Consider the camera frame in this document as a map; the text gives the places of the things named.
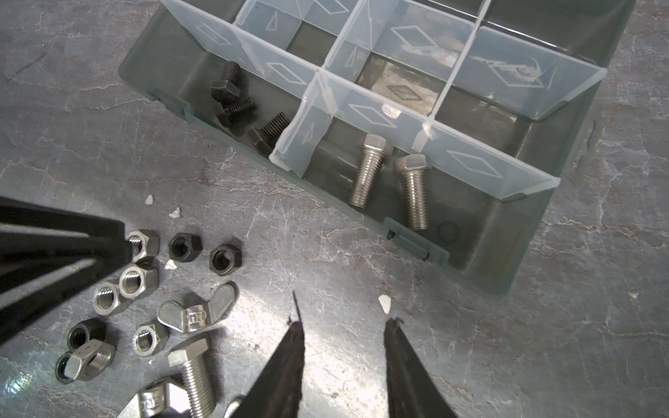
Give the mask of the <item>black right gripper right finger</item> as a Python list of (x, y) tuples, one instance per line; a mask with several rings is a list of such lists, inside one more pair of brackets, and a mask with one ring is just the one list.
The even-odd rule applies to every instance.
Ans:
[(402, 331), (390, 319), (384, 329), (389, 417), (456, 417)]

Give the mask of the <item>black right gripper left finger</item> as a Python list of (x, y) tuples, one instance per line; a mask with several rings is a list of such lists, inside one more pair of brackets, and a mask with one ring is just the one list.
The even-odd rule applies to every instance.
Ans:
[(305, 366), (305, 334), (295, 292), (293, 299), (297, 320), (291, 320), (286, 334), (231, 417), (298, 416)]

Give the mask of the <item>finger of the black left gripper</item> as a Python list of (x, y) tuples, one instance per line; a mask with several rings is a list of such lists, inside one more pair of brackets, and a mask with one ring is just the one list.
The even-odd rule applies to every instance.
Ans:
[(1, 254), (127, 256), (125, 224), (1, 198)]
[[(80, 294), (87, 288), (118, 271), (132, 260), (131, 245), (120, 245), (113, 253), (95, 254), (89, 266), (70, 272), (47, 286), (13, 301), (1, 308), (1, 345), (50, 311)], [(53, 273), (72, 263), (48, 262), (1, 275), (1, 294)]]

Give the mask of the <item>silver hex bolt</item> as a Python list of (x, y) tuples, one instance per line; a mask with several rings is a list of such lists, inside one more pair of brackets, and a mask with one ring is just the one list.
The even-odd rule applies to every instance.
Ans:
[(394, 163), (395, 172), (402, 181), (409, 227), (414, 231), (425, 231), (429, 228), (425, 172), (430, 168), (428, 158), (421, 153), (400, 157)]
[(352, 207), (364, 209), (369, 202), (377, 174), (383, 166), (383, 160), (392, 155), (393, 146), (379, 135), (367, 134), (360, 149), (362, 160), (349, 203)]
[(190, 403), (191, 417), (210, 417), (216, 408), (216, 395), (205, 353), (210, 349), (206, 333), (175, 346), (168, 354), (171, 367), (179, 367)]

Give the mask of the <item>black hex bolt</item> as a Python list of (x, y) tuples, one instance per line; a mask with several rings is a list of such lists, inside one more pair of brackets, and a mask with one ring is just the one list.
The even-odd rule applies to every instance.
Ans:
[(263, 127), (252, 127), (247, 132), (248, 139), (261, 155), (268, 156), (290, 123), (291, 119), (288, 116), (284, 113), (278, 113)]
[(257, 104), (253, 98), (238, 99), (229, 104), (217, 103), (214, 106), (214, 114), (224, 127), (231, 127), (240, 118), (253, 113)]
[(210, 92), (214, 100), (221, 104), (235, 102), (241, 96), (240, 81), (241, 68), (238, 63), (228, 61), (224, 65), (223, 73), (219, 80), (212, 82)]

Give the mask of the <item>black hex nut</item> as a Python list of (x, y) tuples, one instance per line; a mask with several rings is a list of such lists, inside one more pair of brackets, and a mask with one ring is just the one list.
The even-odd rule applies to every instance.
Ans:
[(209, 255), (209, 268), (219, 276), (228, 276), (242, 266), (242, 251), (231, 244), (222, 244)]
[(106, 324), (97, 318), (82, 320), (70, 328), (66, 337), (68, 349), (75, 351), (90, 340), (106, 339)]
[(192, 262), (202, 252), (200, 235), (193, 233), (176, 233), (168, 243), (170, 259), (178, 262)]

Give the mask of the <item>large silver hex nut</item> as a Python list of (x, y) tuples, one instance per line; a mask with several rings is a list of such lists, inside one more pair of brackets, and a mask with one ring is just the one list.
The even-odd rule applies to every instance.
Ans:
[(111, 365), (115, 353), (115, 346), (92, 339), (80, 348), (61, 355), (56, 362), (55, 376), (63, 384), (91, 381)]

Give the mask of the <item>green plastic organizer box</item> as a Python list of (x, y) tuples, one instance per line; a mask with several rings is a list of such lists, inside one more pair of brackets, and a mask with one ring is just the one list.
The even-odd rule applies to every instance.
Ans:
[[(597, 139), (591, 104), (632, 1), (164, 1), (122, 65), (132, 90), (436, 265), (506, 294), (562, 177)], [(210, 87), (241, 68), (257, 109), (224, 127)], [(284, 113), (268, 156), (247, 132)], [(367, 207), (367, 134), (390, 142)], [(429, 228), (395, 161), (424, 154)]]

